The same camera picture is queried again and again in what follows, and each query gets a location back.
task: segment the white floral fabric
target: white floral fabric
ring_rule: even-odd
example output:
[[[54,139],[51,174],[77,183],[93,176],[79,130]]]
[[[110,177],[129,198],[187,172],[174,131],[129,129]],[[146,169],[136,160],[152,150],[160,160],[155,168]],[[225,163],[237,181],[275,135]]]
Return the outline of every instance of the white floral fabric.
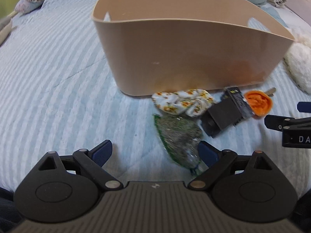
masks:
[[[191,89],[175,93],[157,92],[152,95],[155,106],[166,113],[190,117],[202,115],[214,103],[214,98],[204,89]]]

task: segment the white fluffy fur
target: white fluffy fur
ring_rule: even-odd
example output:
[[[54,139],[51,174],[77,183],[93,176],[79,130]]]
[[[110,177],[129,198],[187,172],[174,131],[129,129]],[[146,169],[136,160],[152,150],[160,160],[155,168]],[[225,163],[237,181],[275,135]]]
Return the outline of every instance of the white fluffy fur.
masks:
[[[311,37],[301,29],[290,29],[295,43],[290,47],[284,59],[297,85],[311,93]]]

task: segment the bed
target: bed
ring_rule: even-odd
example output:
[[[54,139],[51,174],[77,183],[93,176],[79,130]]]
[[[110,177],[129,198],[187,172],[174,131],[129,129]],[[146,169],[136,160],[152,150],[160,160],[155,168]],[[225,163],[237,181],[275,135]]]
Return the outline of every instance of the bed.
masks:
[[[104,168],[128,180],[188,182],[190,171],[173,163],[153,124],[159,113],[149,97],[119,91],[90,19],[97,0],[45,0],[40,10],[14,18],[0,47],[0,187],[14,191],[48,151],[72,154],[110,139],[114,151]],[[277,9],[290,24],[310,28],[288,9]],[[276,87],[271,114],[308,117],[296,104],[310,101],[282,62],[262,85]],[[221,92],[211,92],[219,99]],[[218,149],[250,155],[261,149],[287,176],[301,197],[311,188],[311,153],[282,148],[281,133],[250,119],[217,138]]]

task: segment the metal screw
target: metal screw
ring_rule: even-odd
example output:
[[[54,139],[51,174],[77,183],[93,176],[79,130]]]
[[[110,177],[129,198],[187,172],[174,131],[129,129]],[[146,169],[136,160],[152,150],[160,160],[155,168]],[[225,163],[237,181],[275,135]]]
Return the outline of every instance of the metal screw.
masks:
[[[109,180],[105,183],[105,186],[108,188],[118,188],[121,185],[121,183],[117,180]]]
[[[203,188],[205,187],[205,185],[205,182],[201,180],[195,180],[190,183],[190,186],[192,186],[193,188]]]

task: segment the storage bin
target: storage bin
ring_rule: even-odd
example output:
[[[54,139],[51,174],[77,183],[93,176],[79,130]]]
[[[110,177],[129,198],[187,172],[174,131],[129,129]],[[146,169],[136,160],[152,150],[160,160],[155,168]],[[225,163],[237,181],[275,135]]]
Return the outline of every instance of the storage bin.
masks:
[[[270,32],[247,27],[250,18]],[[116,84],[132,96],[261,83],[294,40],[247,0],[98,0],[92,19]]]

